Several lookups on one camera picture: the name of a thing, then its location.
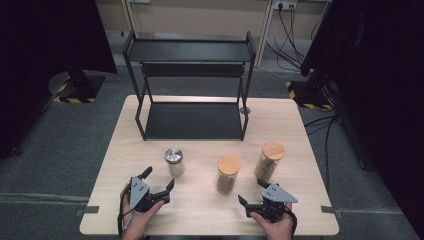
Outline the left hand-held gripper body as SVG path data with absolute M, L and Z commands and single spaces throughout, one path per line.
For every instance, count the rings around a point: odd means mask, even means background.
M 133 176 L 130 181 L 130 209 L 138 212 L 147 212 L 157 201 L 152 198 L 150 186 L 141 177 Z

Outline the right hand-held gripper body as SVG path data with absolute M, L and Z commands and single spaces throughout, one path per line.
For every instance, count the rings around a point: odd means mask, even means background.
M 265 183 L 262 184 L 264 191 L 262 196 L 262 216 L 270 221 L 276 223 L 282 219 L 283 214 L 286 212 L 286 203 L 297 203 L 298 199 L 280 187 L 278 183 Z

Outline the glass jar with metal lid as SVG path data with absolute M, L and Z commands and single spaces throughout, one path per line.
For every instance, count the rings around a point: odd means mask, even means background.
M 173 177 L 179 177 L 185 172 L 183 152 L 178 147 L 170 147 L 164 154 L 164 159 L 168 164 L 168 169 Z

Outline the glass jar with bamboo lid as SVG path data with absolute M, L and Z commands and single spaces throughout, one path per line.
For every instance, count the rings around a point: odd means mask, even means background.
M 269 180 L 284 155 L 285 149 L 281 143 L 274 140 L 265 142 L 254 169 L 254 176 L 265 181 Z
M 232 191 L 241 168 L 241 160 L 233 154 L 224 154 L 217 161 L 216 189 L 221 194 Z

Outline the black metal two-tier rack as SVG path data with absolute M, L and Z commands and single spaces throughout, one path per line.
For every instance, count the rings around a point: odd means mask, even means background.
M 250 33 L 243 39 L 141 39 L 130 31 L 122 54 L 138 100 L 135 121 L 144 140 L 243 140 L 247 98 L 256 59 Z M 141 67 L 139 86 L 132 65 Z M 155 100 L 149 80 L 157 77 L 216 77 L 239 80 L 234 101 Z

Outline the person's left hand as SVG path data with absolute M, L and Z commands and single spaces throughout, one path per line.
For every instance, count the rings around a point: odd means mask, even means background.
M 121 221 L 121 226 L 123 228 L 122 236 L 125 233 L 144 235 L 149 221 L 164 205 L 164 202 L 160 201 L 156 203 L 150 210 L 142 213 L 142 212 L 132 211 L 130 209 L 129 191 L 123 190 L 121 192 L 121 198 L 122 198 L 122 213 L 123 213 L 123 217 Z

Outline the person's right hand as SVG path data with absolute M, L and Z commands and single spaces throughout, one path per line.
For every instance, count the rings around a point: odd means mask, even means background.
M 292 240 L 294 222 L 287 213 L 276 223 L 266 221 L 256 212 L 251 212 L 250 216 L 262 227 L 268 240 Z

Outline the stand base with hazard tape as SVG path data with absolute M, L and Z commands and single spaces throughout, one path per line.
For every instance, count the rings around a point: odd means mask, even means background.
M 66 76 L 53 97 L 54 102 L 61 103 L 93 103 L 105 80 L 102 75 L 87 75 L 85 82 Z
M 286 87 L 289 97 L 301 108 L 321 110 L 333 109 L 333 106 L 321 90 L 315 93 L 308 93 L 305 90 L 306 83 L 304 81 L 288 81 Z

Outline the dark curtain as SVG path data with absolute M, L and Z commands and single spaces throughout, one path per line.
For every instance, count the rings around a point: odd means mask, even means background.
M 424 0 L 332 0 L 301 65 L 332 81 L 362 152 L 424 240 Z

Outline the white power strip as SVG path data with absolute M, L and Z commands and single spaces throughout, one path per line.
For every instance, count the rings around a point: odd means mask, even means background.
M 276 0 L 274 3 L 275 10 L 294 11 L 296 9 L 297 0 Z

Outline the grey table bracket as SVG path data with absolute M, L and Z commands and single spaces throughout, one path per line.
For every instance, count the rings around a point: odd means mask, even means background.
M 332 207 L 332 206 L 322 206 L 321 212 L 322 213 L 328 213 L 328 214 L 334 214 L 336 218 L 342 218 L 343 217 L 342 211 L 340 209 L 337 209 L 337 208 Z
M 75 216 L 82 217 L 85 214 L 95 214 L 99 211 L 99 206 L 86 206 L 84 209 L 77 209 L 75 212 Z

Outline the white post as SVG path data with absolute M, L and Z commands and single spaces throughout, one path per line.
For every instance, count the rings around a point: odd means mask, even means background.
M 258 46 L 256 48 L 257 54 L 255 59 L 255 66 L 259 67 L 262 62 L 262 58 L 264 55 L 264 48 L 266 45 L 266 40 L 268 36 L 268 32 L 270 29 L 270 25 L 272 22 L 272 16 L 274 11 L 274 3 L 276 0 L 262 0 L 266 2 L 266 7 L 263 14 L 263 20 L 262 20 L 262 26 L 261 26 L 261 32 L 259 35 L 258 40 Z

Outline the black metal frame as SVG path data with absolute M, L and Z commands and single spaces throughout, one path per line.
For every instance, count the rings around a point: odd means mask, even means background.
M 95 0 L 0 0 L 0 160 L 31 128 L 59 73 L 114 73 Z

